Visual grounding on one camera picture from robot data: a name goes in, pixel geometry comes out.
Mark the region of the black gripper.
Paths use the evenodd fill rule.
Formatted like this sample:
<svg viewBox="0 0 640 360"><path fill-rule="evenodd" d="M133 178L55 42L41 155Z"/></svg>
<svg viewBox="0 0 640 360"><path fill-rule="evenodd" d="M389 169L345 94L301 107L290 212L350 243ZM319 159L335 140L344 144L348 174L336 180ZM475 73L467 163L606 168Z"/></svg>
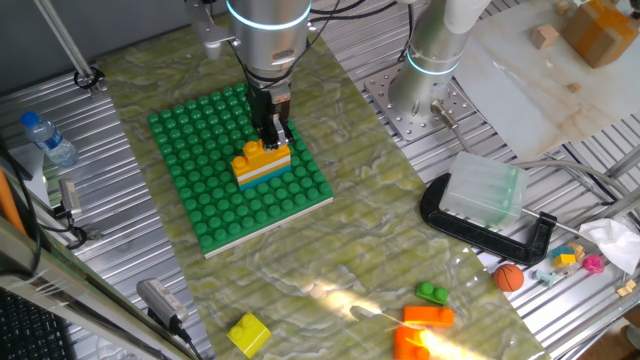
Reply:
<svg viewBox="0 0 640 360"><path fill-rule="evenodd" d="M250 84L247 99L252 119L258 120L256 129L265 150L279 149L292 142L293 135L287 121L290 115L290 84L279 84L264 89Z"/></svg>

